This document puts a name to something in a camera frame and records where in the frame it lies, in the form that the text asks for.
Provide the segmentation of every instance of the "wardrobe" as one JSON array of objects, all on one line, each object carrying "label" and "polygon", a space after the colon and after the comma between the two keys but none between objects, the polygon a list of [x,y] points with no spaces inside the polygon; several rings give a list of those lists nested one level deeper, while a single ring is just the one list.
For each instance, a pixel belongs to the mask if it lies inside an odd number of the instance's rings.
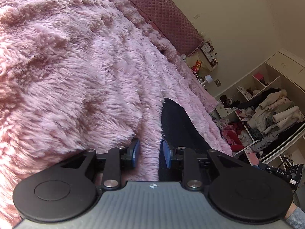
[{"label": "wardrobe", "polygon": [[[254,76],[257,73],[263,75],[264,81],[261,82]],[[255,70],[217,96],[216,99],[219,100],[222,95],[226,95],[227,97],[233,97],[233,100],[245,102],[255,97],[253,96],[250,99],[247,98],[241,92],[239,86],[243,86],[245,89],[260,90],[255,96],[260,95],[263,91],[270,88],[285,89],[287,91],[287,98],[299,107],[302,114],[305,114],[305,68],[281,52],[276,52]],[[231,111],[230,113],[225,112],[221,117],[230,122],[238,122],[241,120],[236,110]],[[238,158],[241,154],[244,154],[247,157],[246,160],[251,165],[257,165],[259,160],[256,157],[256,154],[250,149],[250,146],[256,143],[256,141],[253,139],[246,126],[244,129],[250,135],[252,143],[242,151],[237,152],[234,157]],[[305,123],[299,129],[295,130],[288,139],[280,143],[270,153],[260,158],[260,161],[277,167],[278,163],[282,160],[281,156],[283,154],[292,154],[294,164],[305,164],[304,134]]]}]

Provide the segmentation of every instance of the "gray ribbed plate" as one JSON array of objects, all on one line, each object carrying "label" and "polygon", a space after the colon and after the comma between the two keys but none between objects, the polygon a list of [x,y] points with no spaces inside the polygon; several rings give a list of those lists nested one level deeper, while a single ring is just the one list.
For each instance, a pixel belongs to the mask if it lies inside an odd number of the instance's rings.
[{"label": "gray ribbed plate", "polygon": [[247,225],[218,214],[198,192],[180,183],[128,182],[118,191],[105,192],[97,205],[76,219],[39,224],[27,219],[17,229],[286,229],[284,221]]}]

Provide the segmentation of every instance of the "open closet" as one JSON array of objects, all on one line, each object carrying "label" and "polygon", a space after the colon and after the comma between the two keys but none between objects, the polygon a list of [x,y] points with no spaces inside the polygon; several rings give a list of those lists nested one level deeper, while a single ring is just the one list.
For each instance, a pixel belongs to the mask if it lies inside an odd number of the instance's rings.
[{"label": "open closet", "polygon": [[[228,98],[231,97],[231,102],[235,102],[236,107],[241,107],[226,109],[223,107],[223,104],[220,104],[219,106],[222,107],[222,114],[220,117],[222,118],[222,121],[225,120],[228,124],[239,123],[239,125],[242,126],[242,130],[247,133],[251,139],[247,145],[243,144],[245,147],[244,149],[233,152],[234,157],[248,162],[251,165],[257,165],[258,162],[261,161],[276,166],[281,163],[282,156],[285,154],[292,156],[292,161],[295,161],[295,164],[305,164],[305,137],[303,136],[305,133],[305,92],[302,89],[305,88],[303,87],[305,77],[301,78],[299,76],[300,73],[303,73],[303,70],[305,71],[302,65],[299,65],[282,53],[277,52],[266,60],[266,62],[216,97],[216,99],[219,100],[223,95]],[[297,123],[290,125],[281,132],[281,134],[278,134],[277,139],[258,154],[258,152],[253,149],[255,149],[255,145],[260,146],[259,144],[262,144],[261,141],[263,139],[254,137],[253,132],[250,132],[252,128],[249,126],[252,122],[250,121],[251,117],[245,120],[245,118],[241,116],[244,114],[241,113],[242,111],[245,112],[248,107],[247,105],[250,107],[250,105],[255,104],[254,101],[259,100],[260,97],[266,97],[267,94],[275,94],[275,91],[279,92],[280,90],[286,91],[285,99],[293,108],[297,109],[298,107],[296,113],[298,113],[302,119],[297,121]],[[255,104],[255,107],[253,108],[255,111],[253,111],[253,113],[256,113],[259,109],[258,105],[259,103]],[[263,131],[262,137],[265,139],[268,137],[268,134],[264,133],[265,132]]]}]

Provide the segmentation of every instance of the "gray sleeve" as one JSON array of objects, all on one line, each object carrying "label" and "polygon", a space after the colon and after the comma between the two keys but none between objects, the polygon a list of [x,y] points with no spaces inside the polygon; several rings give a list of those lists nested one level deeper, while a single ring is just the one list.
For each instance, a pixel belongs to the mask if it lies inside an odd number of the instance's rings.
[{"label": "gray sleeve", "polygon": [[297,207],[296,210],[288,217],[286,222],[291,225],[294,229],[305,228],[305,213],[301,208]]}]

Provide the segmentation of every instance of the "quilted headboard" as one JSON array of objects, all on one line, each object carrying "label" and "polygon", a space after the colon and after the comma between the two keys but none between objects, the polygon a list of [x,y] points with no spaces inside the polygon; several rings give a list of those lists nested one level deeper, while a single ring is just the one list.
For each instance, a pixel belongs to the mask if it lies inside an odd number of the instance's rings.
[{"label": "quilted headboard", "polygon": [[203,39],[172,0],[130,0],[159,28],[180,54],[197,50]]}]

